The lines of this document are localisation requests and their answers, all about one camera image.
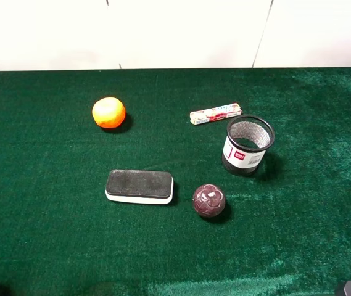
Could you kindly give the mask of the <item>black mesh pen cup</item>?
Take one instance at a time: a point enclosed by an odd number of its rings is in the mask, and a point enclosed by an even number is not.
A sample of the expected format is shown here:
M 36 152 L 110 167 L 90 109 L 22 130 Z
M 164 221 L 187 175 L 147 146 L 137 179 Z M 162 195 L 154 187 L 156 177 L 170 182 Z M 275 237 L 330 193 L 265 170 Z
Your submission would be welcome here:
M 221 155 L 224 168 L 234 175 L 252 175 L 275 141 L 273 127 L 256 115 L 240 115 L 230 120 Z

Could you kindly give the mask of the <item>orange mandarin fruit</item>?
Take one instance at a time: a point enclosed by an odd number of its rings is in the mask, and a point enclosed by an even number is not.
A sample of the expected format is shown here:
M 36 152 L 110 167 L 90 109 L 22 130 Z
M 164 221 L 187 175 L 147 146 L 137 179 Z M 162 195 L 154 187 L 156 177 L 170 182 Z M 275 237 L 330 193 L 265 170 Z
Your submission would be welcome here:
M 123 123 L 126 109 L 116 97 L 105 97 L 93 105 L 92 116 L 95 123 L 101 128 L 113 129 Z

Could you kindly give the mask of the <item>black white board eraser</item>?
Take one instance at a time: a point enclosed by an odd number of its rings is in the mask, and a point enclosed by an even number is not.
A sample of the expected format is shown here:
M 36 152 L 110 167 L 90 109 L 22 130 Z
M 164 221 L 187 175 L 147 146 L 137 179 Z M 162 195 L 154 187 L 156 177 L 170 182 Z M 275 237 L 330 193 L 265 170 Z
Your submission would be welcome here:
M 166 205 L 173 198 L 173 177 L 165 171 L 114 169 L 105 187 L 114 202 Z

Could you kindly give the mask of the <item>white red candy stick pack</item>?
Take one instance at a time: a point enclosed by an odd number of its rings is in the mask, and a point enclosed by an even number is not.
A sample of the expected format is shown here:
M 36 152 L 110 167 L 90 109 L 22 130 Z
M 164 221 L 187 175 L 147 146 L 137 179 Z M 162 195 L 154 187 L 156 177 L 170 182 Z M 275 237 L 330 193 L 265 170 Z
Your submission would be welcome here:
M 242 114 L 242 109 L 238 103 L 222 105 L 210 109 L 198 110 L 189 114 L 190 122 L 193 125 L 201 125 L 212 121 L 236 117 Z

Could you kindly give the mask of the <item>green velvet tablecloth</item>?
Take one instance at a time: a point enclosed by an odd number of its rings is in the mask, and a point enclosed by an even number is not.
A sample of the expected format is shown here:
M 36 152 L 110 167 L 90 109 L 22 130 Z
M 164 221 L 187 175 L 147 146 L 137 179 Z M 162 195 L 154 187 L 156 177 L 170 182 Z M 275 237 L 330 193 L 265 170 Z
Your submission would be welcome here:
M 101 128 L 100 99 L 123 123 Z M 238 103 L 275 141 L 221 155 Z M 166 205 L 114 202 L 114 169 L 169 172 Z M 224 210 L 192 197 L 218 186 Z M 0 72 L 0 295 L 330 295 L 351 280 L 351 68 Z

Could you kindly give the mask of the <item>dark red carved ball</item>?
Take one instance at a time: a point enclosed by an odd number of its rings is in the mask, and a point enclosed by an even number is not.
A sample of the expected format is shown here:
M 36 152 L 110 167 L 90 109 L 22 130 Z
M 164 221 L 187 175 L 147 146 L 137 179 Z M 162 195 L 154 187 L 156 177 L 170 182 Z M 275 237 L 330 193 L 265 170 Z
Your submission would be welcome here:
M 203 184 L 195 190 L 192 197 L 192 204 L 200 216 L 213 218 L 224 210 L 226 197 L 218 186 Z

